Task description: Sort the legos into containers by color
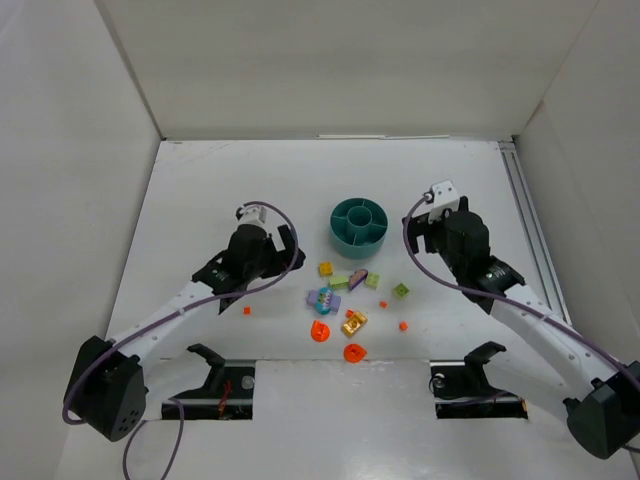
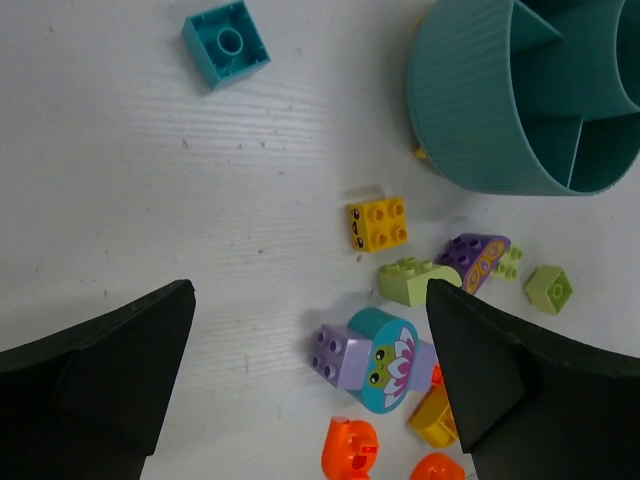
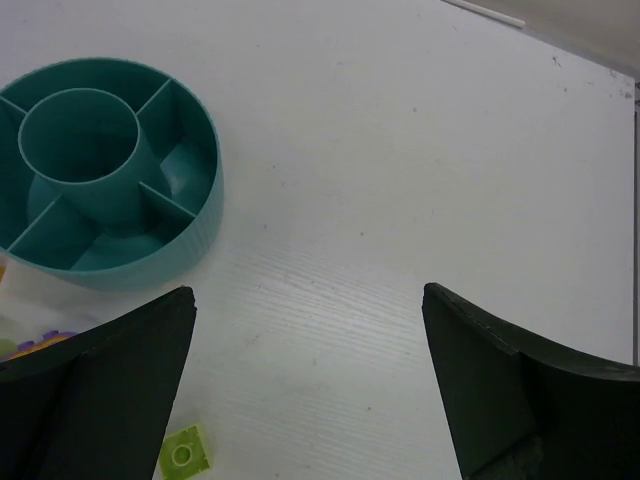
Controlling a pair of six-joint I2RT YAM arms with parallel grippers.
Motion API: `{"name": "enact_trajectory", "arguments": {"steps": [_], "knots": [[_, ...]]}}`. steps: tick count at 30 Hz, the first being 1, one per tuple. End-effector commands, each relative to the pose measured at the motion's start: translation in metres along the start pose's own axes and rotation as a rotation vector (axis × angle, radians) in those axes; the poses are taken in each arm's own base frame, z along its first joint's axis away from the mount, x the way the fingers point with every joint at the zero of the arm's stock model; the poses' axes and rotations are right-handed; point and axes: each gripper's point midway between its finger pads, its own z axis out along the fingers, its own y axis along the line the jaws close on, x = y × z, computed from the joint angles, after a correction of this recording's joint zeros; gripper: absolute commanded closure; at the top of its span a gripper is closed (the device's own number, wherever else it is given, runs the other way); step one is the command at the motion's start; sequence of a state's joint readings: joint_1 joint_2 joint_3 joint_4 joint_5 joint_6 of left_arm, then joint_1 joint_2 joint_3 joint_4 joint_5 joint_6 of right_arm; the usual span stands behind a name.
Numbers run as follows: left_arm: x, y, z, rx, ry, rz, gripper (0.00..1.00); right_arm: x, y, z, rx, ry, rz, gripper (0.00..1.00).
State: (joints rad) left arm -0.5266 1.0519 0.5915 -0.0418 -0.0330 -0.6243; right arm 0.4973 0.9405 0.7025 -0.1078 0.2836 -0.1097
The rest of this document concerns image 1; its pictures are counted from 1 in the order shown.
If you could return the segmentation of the teal printed lego brick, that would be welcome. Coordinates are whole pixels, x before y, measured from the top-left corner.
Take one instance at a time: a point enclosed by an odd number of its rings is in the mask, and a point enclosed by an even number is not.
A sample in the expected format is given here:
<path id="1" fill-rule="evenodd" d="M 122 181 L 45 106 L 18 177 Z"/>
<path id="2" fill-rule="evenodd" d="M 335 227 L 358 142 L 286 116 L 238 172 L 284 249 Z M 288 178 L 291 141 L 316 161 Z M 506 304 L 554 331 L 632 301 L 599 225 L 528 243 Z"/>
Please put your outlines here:
<path id="1" fill-rule="evenodd" d="M 323 287 L 318 290 L 315 308 L 320 315 L 336 314 L 340 306 L 341 297 L 333 289 Z"/>

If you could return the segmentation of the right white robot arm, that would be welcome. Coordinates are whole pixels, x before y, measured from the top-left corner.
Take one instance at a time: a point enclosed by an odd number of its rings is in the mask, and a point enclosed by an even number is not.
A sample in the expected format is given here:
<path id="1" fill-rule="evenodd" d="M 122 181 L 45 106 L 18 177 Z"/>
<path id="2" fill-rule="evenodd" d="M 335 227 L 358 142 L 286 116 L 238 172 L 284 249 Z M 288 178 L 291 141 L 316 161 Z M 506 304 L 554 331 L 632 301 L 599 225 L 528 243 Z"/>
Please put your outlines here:
<path id="1" fill-rule="evenodd" d="M 424 214 L 409 210 L 402 220 L 409 256 L 441 257 L 453 282 L 487 315 L 507 326 L 562 378 L 565 392 L 542 394 L 576 442 L 592 456 L 608 459 L 632 451 L 639 435 L 639 364 L 623 364 L 545 308 L 524 277 L 492 254 L 489 230 L 461 197 L 453 206 Z"/>

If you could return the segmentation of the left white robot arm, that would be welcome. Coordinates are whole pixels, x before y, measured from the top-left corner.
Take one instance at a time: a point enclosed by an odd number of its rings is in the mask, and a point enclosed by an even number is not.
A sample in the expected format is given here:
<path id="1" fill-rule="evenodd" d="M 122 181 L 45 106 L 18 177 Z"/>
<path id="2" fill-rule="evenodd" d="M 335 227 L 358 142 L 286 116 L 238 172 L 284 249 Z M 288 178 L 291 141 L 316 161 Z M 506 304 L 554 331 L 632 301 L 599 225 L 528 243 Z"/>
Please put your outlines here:
<path id="1" fill-rule="evenodd" d="M 197 270 L 155 314 L 104 340 L 80 347 L 67 386 L 62 418 L 87 424 L 111 442 L 142 422 L 158 420 L 164 403 L 202 386 L 224 359 L 209 346 L 216 316 L 240 297 L 266 289 L 305 259 L 294 227 L 281 225 L 276 248 L 261 223 L 244 223 L 228 246 Z"/>

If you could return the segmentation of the teal divided round container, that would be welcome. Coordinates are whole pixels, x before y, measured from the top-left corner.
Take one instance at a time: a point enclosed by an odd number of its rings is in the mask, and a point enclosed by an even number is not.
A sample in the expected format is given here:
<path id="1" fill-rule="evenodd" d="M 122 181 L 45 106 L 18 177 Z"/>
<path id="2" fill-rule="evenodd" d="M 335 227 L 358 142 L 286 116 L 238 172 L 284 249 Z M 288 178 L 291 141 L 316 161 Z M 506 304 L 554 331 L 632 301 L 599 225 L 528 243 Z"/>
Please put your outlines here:
<path id="1" fill-rule="evenodd" d="M 383 208 L 366 198 L 340 202 L 330 216 L 330 242 L 334 250 L 349 260 L 365 260 L 380 250 L 388 229 Z"/>

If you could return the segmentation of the purple lego brick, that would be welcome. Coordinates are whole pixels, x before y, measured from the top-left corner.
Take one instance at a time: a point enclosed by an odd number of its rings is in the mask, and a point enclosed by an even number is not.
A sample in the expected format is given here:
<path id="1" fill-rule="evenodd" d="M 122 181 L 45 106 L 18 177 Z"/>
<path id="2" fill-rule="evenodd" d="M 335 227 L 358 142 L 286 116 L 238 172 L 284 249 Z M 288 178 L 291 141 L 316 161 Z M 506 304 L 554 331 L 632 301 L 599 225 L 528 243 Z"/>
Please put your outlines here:
<path id="1" fill-rule="evenodd" d="M 322 311 L 324 309 L 325 296 L 325 288 L 310 290 L 307 296 L 307 304 L 313 306 L 316 310 Z"/>

